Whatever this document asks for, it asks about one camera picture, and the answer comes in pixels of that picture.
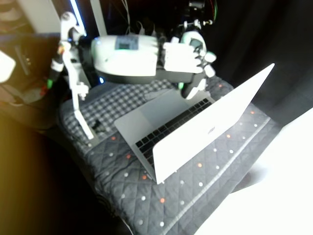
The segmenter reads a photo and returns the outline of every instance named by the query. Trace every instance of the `laptop logo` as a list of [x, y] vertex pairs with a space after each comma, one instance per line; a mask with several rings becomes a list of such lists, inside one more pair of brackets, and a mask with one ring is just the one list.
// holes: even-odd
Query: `laptop logo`
[[215, 127], [213, 127], [211, 130], [209, 130], [209, 132], [207, 134], [210, 135], [214, 130], [215, 130]]

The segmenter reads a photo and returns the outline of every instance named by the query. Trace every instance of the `laptop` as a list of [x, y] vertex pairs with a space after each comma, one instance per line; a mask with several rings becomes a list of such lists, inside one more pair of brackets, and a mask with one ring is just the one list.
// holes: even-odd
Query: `laptop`
[[186, 100], [179, 91], [168, 90], [114, 124], [160, 184], [239, 120], [273, 67], [216, 102], [206, 92]]

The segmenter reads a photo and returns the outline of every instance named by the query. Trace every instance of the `gingham fabric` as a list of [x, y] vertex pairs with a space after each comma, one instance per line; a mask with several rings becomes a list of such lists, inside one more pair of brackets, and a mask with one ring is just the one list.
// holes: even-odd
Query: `gingham fabric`
[[[238, 123], [163, 184], [157, 185], [147, 177], [147, 172], [113, 122], [155, 96], [154, 92], [170, 87], [167, 82], [154, 82], [152, 86], [123, 85], [104, 94], [95, 92], [101, 95], [82, 105], [82, 112], [91, 126], [96, 120], [102, 123], [101, 142], [96, 147], [87, 148], [73, 141], [90, 166], [96, 191], [110, 202], [135, 235], [194, 234], [280, 130], [273, 120], [250, 104]], [[207, 89], [217, 100], [232, 87], [213, 78]], [[73, 121], [73, 114], [63, 109], [61, 118], [63, 123], [69, 124]], [[77, 138], [84, 138], [77, 124], [63, 125], [62, 128], [66, 133], [71, 131]]]

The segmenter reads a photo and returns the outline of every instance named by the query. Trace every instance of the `robotic hand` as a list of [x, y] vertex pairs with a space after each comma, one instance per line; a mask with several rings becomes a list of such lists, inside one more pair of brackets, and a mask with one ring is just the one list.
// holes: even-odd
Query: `robotic hand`
[[[174, 36], [170, 42], [146, 35], [96, 38], [90, 49], [93, 66], [99, 76], [114, 83], [148, 84], [156, 79], [183, 83], [181, 95], [191, 99], [198, 91], [205, 89], [207, 78], [215, 75], [210, 64], [216, 60], [216, 56], [206, 49], [199, 20], [185, 22], [183, 27], [182, 37]], [[47, 87], [52, 87], [65, 66], [75, 117], [91, 147], [98, 143], [98, 138], [79, 109], [79, 97], [84, 100], [89, 92], [89, 86], [79, 79], [82, 66], [77, 46], [84, 34], [75, 16], [70, 12], [64, 13], [61, 18], [61, 40], [57, 55], [52, 60]]]

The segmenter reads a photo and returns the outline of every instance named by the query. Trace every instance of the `laptop trackpad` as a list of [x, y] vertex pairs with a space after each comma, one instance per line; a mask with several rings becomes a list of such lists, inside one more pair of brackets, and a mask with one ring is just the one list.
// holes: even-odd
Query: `laptop trackpad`
[[171, 90], [150, 101], [149, 104], [143, 105], [140, 111], [150, 124], [157, 129], [188, 108], [189, 105], [178, 91]]

